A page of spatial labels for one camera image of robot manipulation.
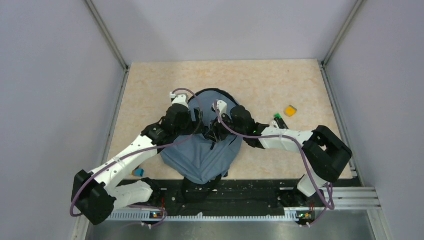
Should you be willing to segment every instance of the gray bag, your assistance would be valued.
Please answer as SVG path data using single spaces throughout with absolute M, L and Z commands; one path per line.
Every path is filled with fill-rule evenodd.
M 239 105 L 230 94 L 217 88 L 204 89 L 196 95 L 204 108 L 202 122 L 205 128 L 208 128 L 211 121 L 217 118 L 216 113 L 211 110 L 216 100 L 227 103 L 228 113 Z M 194 97 L 188 101 L 188 107 L 192 120 L 195 121 L 194 108 L 198 108 L 199 104 Z M 180 136 L 175 142 L 185 138 L 187 136 Z M 215 143 L 202 134 L 196 134 L 186 142 L 165 148 L 160 155 L 168 166 L 177 170 L 182 176 L 195 184 L 204 185 L 213 178 L 221 179 L 221 176 L 227 174 L 231 163 L 240 151 L 242 141 L 241 137 L 229 135 L 225 140 Z

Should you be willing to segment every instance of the bag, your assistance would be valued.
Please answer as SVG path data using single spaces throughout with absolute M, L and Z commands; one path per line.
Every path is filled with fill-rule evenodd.
M 196 93 L 204 109 L 202 122 L 208 131 L 211 121 L 217 118 L 214 111 L 211 110 L 216 100 L 222 100 L 227 103 L 227 112 L 238 106 L 239 103 L 227 92 L 218 88 L 208 88 Z M 194 97 L 188 100 L 188 107 L 191 111 L 192 120 L 195 121 L 194 108 L 199 104 Z M 175 141 L 181 141 L 187 136 L 180 136 Z M 230 169 L 237 154 L 242 146 L 243 139 L 235 135 L 228 137 L 218 143 L 206 139 L 203 134 L 195 134 L 191 139 L 181 144 L 167 147 L 160 152 L 160 155 L 168 166 L 177 170 L 184 179 L 204 185 L 215 178 L 218 183 L 222 176 L 225 176 Z

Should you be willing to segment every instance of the beige table surface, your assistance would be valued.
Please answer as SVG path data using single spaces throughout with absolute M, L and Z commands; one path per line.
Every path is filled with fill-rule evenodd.
M 281 113 L 292 130 L 314 130 L 325 125 L 340 135 L 315 59 L 133 63 L 108 159 L 165 115 L 171 105 L 169 93 L 176 88 L 194 92 L 219 88 L 233 95 L 259 123 L 268 124 L 275 113 Z M 297 108 L 292 117 L 283 114 L 289 105 Z M 141 167 L 144 177 L 183 178 L 164 164 L 160 155 Z M 297 179 L 305 172 L 300 154 L 251 148 L 243 142 L 226 179 Z M 352 178 L 349 166 L 341 177 Z

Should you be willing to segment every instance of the gray wall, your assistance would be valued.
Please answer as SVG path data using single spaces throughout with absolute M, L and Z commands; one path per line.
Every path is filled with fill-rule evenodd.
M 0 4 L 0 239 L 64 240 L 123 71 L 81 0 Z
M 395 239 L 423 239 L 424 2 L 368 1 L 328 74 Z
M 355 0 L 94 0 L 128 63 L 323 59 Z

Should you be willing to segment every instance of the yellow block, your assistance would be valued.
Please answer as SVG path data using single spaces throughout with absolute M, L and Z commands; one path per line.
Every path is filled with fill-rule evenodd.
M 294 106 L 290 105 L 284 110 L 284 114 L 288 117 L 291 117 L 291 116 L 295 115 L 295 113 L 297 111 L 298 110 Z

